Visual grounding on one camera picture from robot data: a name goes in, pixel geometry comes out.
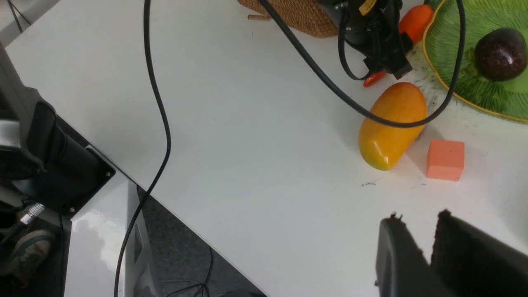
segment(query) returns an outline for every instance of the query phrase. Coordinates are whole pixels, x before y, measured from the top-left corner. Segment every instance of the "wooden stick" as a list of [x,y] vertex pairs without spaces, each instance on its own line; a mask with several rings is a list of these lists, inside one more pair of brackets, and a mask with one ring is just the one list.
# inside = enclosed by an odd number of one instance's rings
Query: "wooden stick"
[[252,21],[269,21],[271,17],[269,15],[257,15],[257,14],[249,14],[248,20]]

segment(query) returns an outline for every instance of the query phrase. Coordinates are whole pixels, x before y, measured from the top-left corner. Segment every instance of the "white tabletop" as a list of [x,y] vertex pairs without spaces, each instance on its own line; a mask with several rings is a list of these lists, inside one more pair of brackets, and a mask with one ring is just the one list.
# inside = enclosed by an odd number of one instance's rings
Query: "white tabletop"
[[[59,0],[12,0],[11,2],[24,14],[28,21],[34,23],[58,1]],[[18,12],[16,15],[22,30],[25,31],[26,28],[29,27],[29,24],[26,23]],[[0,43],[6,47],[19,35],[20,31],[16,25],[9,3],[7,1],[0,1]]]
[[[405,1],[404,12],[417,3]],[[62,0],[8,53],[26,85],[146,188],[165,140],[142,9],[142,0]],[[528,253],[528,126],[455,100],[394,170],[377,171],[357,149],[363,118],[274,22],[248,13],[236,1],[153,1],[152,56],[174,145],[153,195],[267,295],[377,296],[378,227],[393,211],[427,257],[445,208]],[[342,71],[335,38],[298,36],[365,107],[394,83],[364,89]],[[359,54],[348,56],[365,71]],[[445,91],[422,56],[403,80],[420,86],[433,110]],[[429,140],[439,137],[466,143],[459,182],[424,176]]]

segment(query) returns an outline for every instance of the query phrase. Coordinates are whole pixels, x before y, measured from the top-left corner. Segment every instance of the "cable connector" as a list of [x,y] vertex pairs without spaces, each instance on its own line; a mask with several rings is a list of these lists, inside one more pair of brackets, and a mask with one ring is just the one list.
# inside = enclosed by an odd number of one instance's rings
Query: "cable connector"
[[36,219],[46,207],[40,203],[33,204],[28,210],[27,213],[20,218],[20,222],[24,225],[29,225],[34,219]]

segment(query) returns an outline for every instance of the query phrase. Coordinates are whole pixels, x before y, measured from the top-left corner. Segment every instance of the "screw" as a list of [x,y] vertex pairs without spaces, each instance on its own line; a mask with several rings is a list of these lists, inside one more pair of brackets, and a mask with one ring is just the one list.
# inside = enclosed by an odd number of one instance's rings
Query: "screw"
[[334,5],[334,9],[338,11],[338,10],[340,10],[342,8],[347,7],[347,6],[348,6],[348,2],[343,2],[343,3],[339,3],[339,4]]

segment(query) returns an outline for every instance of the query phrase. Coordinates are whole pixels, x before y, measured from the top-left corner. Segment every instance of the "avocado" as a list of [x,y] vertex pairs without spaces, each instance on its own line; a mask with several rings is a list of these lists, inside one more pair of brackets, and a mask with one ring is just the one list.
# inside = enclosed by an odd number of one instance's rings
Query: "avocado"
[[513,28],[500,28],[475,46],[475,66],[489,81],[507,81],[523,73],[528,63],[524,36]]

